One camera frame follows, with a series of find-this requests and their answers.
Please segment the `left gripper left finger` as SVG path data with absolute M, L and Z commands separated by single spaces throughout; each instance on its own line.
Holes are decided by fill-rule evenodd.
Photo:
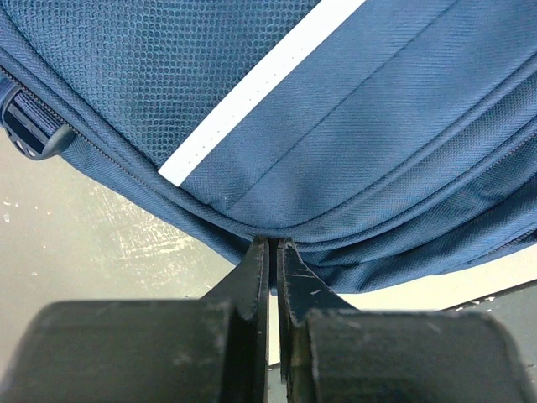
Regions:
M 269 241 L 199 299 L 43 307 L 1 381 L 4 402 L 264 402 Z

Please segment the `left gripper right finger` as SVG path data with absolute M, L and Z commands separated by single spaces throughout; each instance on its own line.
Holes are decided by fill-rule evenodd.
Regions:
M 275 244 L 280 373 L 291 402 L 533 402 L 513 338 L 479 312 L 365 312 L 290 239 Z

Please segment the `navy blue student backpack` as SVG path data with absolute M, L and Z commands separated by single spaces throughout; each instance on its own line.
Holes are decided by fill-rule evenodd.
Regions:
M 4 1 L 1 104 L 30 159 L 337 292 L 536 242 L 533 1 Z

